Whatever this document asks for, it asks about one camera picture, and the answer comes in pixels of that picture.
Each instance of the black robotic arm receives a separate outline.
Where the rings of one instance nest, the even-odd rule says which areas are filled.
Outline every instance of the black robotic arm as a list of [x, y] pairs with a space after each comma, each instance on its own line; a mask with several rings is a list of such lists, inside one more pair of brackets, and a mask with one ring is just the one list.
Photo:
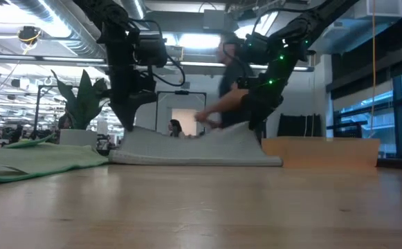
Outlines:
[[[254, 129], [282, 103], [282, 92], [298, 60], [307, 60], [307, 49], [324, 29], [350, 9], [358, 0], [326, 0], [303, 12], [284, 28], [265, 37], [259, 33], [247, 35], [239, 44], [241, 58], [248, 63], [268, 64], [258, 77], [238, 80], [248, 94], [241, 105], [252, 113], [250, 129]], [[157, 101], [156, 82], [151, 66], [167, 63], [162, 34], [141, 37], [128, 13], [112, 0], [73, 0], [101, 30], [99, 42], [107, 49], [111, 81], [111, 108], [128, 131], [133, 129], [136, 110], [142, 104]], [[134, 65], [148, 67], [144, 75]]]

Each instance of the green towel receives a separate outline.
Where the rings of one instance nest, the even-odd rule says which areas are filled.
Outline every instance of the green towel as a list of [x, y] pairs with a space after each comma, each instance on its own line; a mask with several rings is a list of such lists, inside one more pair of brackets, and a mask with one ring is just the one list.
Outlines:
[[109, 161], [90, 146], [43, 143], [47, 139], [18, 142], [0, 149], [0, 183], [95, 167]]

